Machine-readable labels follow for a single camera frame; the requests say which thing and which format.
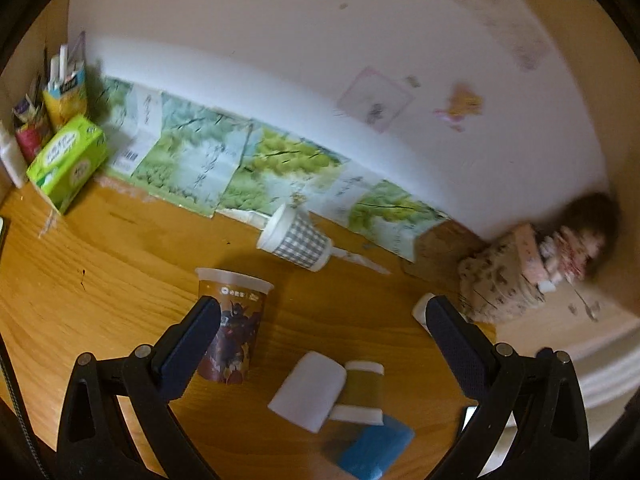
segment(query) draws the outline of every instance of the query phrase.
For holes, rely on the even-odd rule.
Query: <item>white cap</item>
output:
[[[0,121],[0,146],[6,146],[11,143],[12,135],[6,130],[2,121]]]

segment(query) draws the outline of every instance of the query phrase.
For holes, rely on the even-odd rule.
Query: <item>green tissue box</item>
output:
[[[64,213],[107,155],[104,132],[78,115],[38,154],[27,176],[44,199]]]

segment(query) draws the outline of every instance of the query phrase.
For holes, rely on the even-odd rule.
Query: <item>white wall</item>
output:
[[[522,72],[450,0],[71,0],[70,38],[82,28],[106,73],[313,139],[484,237],[606,185],[593,126],[555,47]],[[368,65],[422,84],[385,134],[335,115]],[[463,133],[433,115],[459,80],[485,100]]]

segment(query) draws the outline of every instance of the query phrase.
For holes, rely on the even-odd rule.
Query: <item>sticker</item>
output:
[[[379,133],[414,100],[399,84],[366,67],[338,101],[338,108]]]
[[[457,132],[463,132],[465,129],[462,121],[469,115],[481,115],[482,102],[483,99],[466,83],[458,83],[449,98],[449,107],[445,110],[434,110],[433,113]]]
[[[535,70],[550,47],[520,0],[454,0],[473,14],[524,71]]]
[[[131,176],[136,168],[158,142],[158,136],[138,128],[132,138],[121,145],[111,157],[108,166],[126,176]]]
[[[112,170],[131,176],[160,139],[162,95],[157,90],[133,85],[127,103],[132,113],[123,118],[117,133],[110,136],[113,156],[107,164]]]

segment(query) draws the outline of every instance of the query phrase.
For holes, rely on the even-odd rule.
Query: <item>paper scrap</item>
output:
[[[162,129],[162,96],[157,90],[142,85],[130,88],[133,100],[122,117],[120,134],[111,137],[113,152],[107,166],[126,176],[131,176],[142,160],[160,140]]]
[[[38,238],[42,238],[45,234],[49,232],[49,229],[54,228],[58,224],[58,212],[54,209],[51,210],[49,216],[47,216],[42,229],[38,233]]]
[[[369,66],[340,98],[338,108],[382,133],[413,100],[405,88]]]

